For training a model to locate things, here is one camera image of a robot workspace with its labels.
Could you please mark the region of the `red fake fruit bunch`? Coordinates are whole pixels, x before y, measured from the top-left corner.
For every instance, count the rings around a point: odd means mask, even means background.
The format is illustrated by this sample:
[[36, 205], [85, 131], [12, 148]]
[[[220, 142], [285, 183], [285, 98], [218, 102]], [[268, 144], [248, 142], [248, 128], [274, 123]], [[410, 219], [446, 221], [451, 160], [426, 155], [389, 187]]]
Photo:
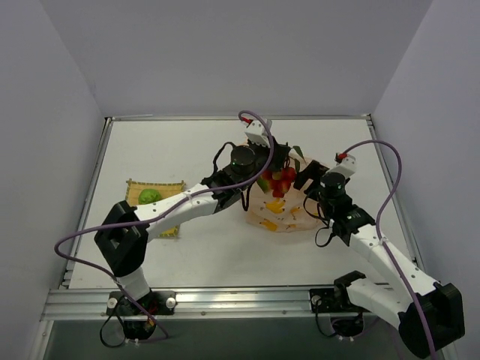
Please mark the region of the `red fake fruit bunch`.
[[271, 192], [274, 198], [283, 198], [290, 191], [300, 172], [301, 165], [307, 163], [303, 151], [298, 145], [294, 145], [292, 150], [295, 154], [288, 154], [278, 171], [267, 169], [256, 180], [256, 184], [264, 194]]

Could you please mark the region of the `translucent banana print plastic bag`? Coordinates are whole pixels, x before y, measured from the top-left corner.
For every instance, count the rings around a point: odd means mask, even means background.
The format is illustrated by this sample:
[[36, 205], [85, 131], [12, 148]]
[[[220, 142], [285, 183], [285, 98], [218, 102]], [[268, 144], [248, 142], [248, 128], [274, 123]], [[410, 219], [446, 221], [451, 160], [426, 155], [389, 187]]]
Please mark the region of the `translucent banana print plastic bag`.
[[[302, 171], [310, 162], [305, 157], [306, 164], [301, 165]], [[301, 190], [296, 190], [293, 184], [283, 198], [274, 198], [272, 193], [263, 193], [257, 182], [253, 183], [249, 191], [244, 193], [245, 220], [251, 226], [259, 227], [273, 233], [291, 233], [313, 230], [324, 227], [320, 220], [322, 215], [317, 203], [306, 197], [305, 191], [311, 181]]]

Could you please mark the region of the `green round fake fruit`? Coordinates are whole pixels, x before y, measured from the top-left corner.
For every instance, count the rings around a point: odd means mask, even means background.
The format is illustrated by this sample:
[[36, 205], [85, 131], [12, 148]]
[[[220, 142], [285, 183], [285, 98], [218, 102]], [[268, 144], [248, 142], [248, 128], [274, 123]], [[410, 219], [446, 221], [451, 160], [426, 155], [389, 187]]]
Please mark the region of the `green round fake fruit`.
[[148, 205], [162, 200], [161, 193], [154, 188], [146, 188], [140, 191], [137, 198], [139, 205]]

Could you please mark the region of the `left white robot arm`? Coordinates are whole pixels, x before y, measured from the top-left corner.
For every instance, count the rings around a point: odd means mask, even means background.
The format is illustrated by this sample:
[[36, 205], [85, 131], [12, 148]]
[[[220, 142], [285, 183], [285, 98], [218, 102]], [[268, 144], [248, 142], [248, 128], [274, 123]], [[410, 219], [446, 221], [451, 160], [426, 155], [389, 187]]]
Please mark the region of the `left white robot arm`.
[[151, 306], [151, 288], [142, 270], [148, 243], [161, 233], [195, 218], [209, 216], [240, 202], [248, 206], [253, 183], [266, 171], [280, 170], [289, 157], [288, 145], [258, 145], [248, 141], [230, 152], [230, 162], [192, 188], [146, 205], [116, 203], [98, 228], [94, 241], [115, 282], [127, 293], [124, 306], [144, 314]]

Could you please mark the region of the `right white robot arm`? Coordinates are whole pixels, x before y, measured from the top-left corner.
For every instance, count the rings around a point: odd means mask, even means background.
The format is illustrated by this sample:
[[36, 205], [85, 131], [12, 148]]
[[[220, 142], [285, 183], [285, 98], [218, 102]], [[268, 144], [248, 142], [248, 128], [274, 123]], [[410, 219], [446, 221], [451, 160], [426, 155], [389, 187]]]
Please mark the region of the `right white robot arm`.
[[333, 300], [341, 309], [363, 308], [398, 330], [403, 344], [425, 359], [465, 335], [463, 300], [451, 283], [425, 274], [378, 229], [363, 208], [347, 195], [347, 180], [356, 171], [354, 158], [344, 158], [333, 169], [311, 161], [293, 187], [316, 202], [320, 220], [352, 251], [383, 276], [387, 288], [360, 271], [334, 280]]

